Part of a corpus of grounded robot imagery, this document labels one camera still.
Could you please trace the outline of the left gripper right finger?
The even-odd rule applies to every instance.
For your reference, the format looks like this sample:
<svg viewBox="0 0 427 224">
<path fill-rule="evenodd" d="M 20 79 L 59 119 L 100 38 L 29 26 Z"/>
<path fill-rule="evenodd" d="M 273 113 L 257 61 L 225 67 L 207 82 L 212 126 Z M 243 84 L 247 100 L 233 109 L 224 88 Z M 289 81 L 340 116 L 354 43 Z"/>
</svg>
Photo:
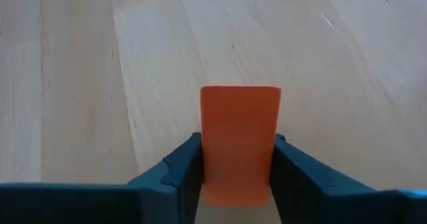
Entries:
<svg viewBox="0 0 427 224">
<path fill-rule="evenodd" d="M 276 135 L 270 187 L 282 223 L 361 223 L 378 192 Z"/>
</svg>

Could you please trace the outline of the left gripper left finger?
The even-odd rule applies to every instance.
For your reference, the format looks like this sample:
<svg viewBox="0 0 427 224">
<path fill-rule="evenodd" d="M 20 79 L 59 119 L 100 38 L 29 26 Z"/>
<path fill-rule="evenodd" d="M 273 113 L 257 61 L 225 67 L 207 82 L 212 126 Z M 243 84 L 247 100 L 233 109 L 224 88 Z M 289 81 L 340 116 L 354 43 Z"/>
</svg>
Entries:
<svg viewBox="0 0 427 224">
<path fill-rule="evenodd" d="M 143 223 L 194 224 L 202 181 L 201 134 L 193 133 L 127 185 L 139 190 Z"/>
</svg>

